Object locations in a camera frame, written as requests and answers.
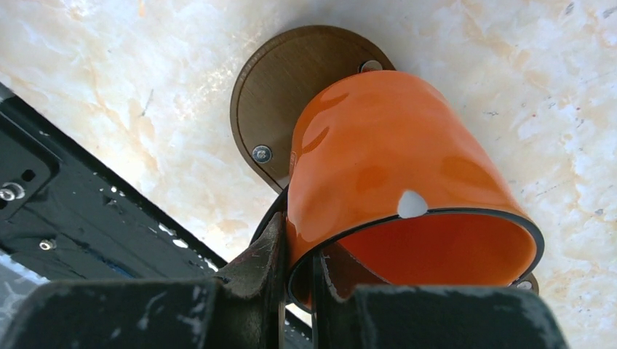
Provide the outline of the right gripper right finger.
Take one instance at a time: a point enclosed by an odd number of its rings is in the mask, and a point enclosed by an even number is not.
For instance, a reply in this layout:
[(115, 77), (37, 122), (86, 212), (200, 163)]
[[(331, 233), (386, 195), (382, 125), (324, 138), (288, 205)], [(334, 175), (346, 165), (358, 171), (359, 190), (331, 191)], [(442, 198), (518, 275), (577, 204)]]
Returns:
[(393, 286), (346, 250), (312, 259), (317, 348), (566, 348), (547, 305), (511, 287)]

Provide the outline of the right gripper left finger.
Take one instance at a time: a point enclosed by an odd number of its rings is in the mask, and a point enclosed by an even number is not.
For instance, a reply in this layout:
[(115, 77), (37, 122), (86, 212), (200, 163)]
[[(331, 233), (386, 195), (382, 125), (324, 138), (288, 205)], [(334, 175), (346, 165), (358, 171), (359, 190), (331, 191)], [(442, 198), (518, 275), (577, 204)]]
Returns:
[(53, 281), (21, 305), (3, 348), (280, 348), (282, 216), (209, 277)]

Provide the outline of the orange mug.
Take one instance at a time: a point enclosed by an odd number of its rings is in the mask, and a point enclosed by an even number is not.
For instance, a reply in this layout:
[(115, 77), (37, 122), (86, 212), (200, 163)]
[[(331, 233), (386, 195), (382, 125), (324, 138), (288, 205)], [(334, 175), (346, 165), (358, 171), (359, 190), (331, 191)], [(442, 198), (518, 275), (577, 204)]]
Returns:
[(340, 246), (373, 283), (510, 286), (544, 253), (539, 227), (432, 85), (401, 71), (342, 79), (292, 136), (287, 294), (311, 310), (312, 257)]

